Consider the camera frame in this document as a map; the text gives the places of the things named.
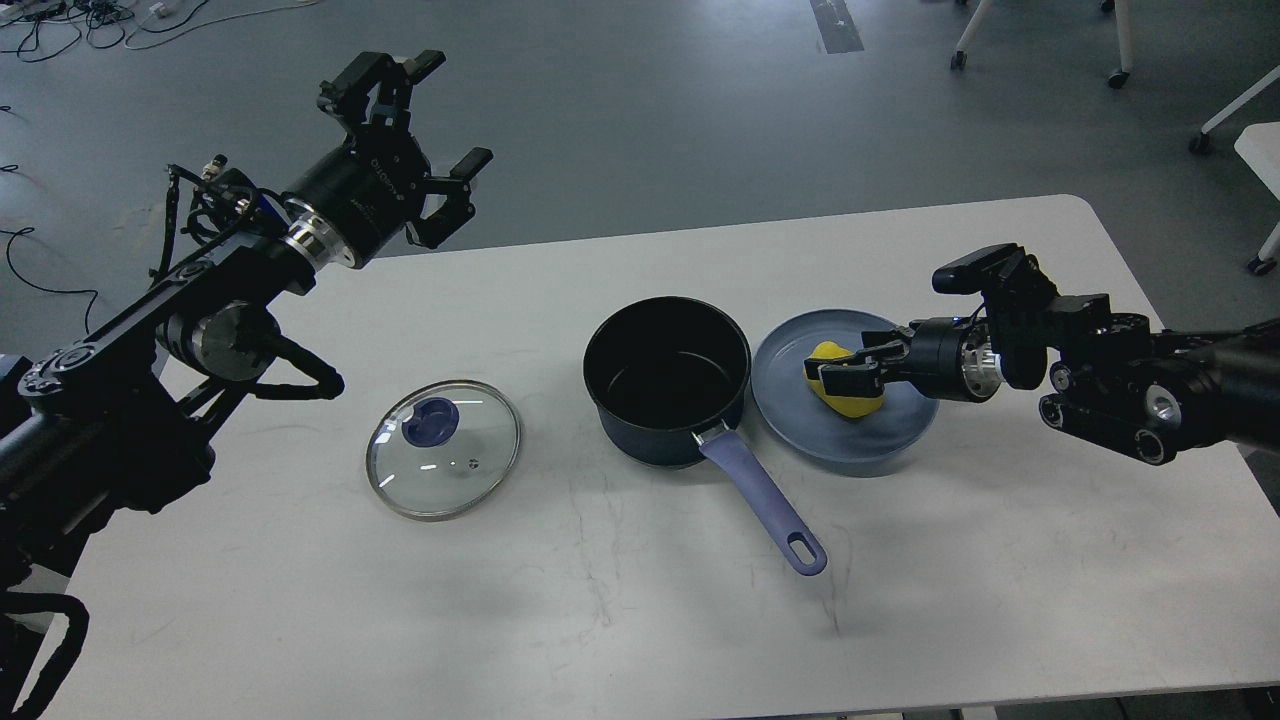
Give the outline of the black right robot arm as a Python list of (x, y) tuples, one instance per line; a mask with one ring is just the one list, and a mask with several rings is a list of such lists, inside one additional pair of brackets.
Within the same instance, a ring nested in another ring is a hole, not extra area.
[(1106, 293), (1064, 295), (1016, 243), (979, 249), (934, 270), (938, 293), (980, 296), (965, 316), (867, 331), (863, 346), (809, 357), (829, 397), (874, 398), (905, 382), (928, 398), (982, 404), (1032, 391), (1042, 421), (1153, 466), (1230, 441), (1279, 443), (1277, 322), (1239, 331), (1153, 331)]

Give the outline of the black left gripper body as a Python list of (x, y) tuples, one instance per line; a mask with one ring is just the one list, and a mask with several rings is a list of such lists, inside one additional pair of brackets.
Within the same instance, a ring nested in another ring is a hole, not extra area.
[(365, 268), (422, 210), (430, 163), (413, 138), (362, 138), (312, 164), (285, 191), (284, 242), (314, 270)]

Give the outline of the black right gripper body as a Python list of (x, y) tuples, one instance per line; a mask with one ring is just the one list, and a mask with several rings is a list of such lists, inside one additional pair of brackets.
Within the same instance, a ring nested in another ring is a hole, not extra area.
[(984, 318), (937, 316), (895, 329), (904, 355), (891, 377), (929, 398), (983, 404), (1004, 386)]

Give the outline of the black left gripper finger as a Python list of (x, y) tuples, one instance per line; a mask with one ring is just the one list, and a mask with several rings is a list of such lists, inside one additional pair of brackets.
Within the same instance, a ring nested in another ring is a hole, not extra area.
[(332, 151), (420, 155), (421, 147), (410, 128), (412, 92), (444, 63), (445, 54), (438, 50), (407, 59), (366, 51), (338, 77), (323, 81), (317, 108), (335, 119), (346, 135)]
[(429, 176), (422, 182), (426, 197), (439, 197), (442, 202), (428, 215), (408, 222), (406, 236), (411, 245), (439, 249), (475, 217), (472, 186), (479, 173), (493, 159), (494, 152), (490, 149), (471, 149), (447, 176)]

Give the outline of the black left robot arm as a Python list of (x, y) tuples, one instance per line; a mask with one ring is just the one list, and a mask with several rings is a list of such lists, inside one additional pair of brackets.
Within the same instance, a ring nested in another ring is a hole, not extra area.
[(31, 363), (3, 359), (3, 611), (64, 616), (61, 643), (5, 719), (37, 719), (83, 648), (76, 597), (19, 591), (35, 564), (101, 530), (122, 509), (159, 512), (212, 474), (212, 437), (247, 397), (329, 400), (338, 370), (288, 340), (269, 311), (329, 264), (360, 269), (399, 232), (436, 249), (474, 218), (475, 147), (433, 173), (410, 129), (413, 88), (445, 55), (361, 53), (324, 82), (317, 108), (344, 141), (282, 197), (210, 165), (188, 181), (195, 215), (221, 228), (188, 256), (173, 246), (147, 291), (84, 338)]

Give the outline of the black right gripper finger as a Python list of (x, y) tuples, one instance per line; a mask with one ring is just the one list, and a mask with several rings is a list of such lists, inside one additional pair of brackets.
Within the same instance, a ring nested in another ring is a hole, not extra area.
[(820, 364), (820, 387), (832, 398), (878, 398), (899, 382), (904, 378), (893, 366), (874, 363)]
[(819, 342), (805, 359), (805, 373), (819, 373), (823, 366), (873, 368), (882, 363), (900, 363), (910, 351), (911, 338), (900, 329), (864, 331), (863, 346), (846, 347), (827, 340)]

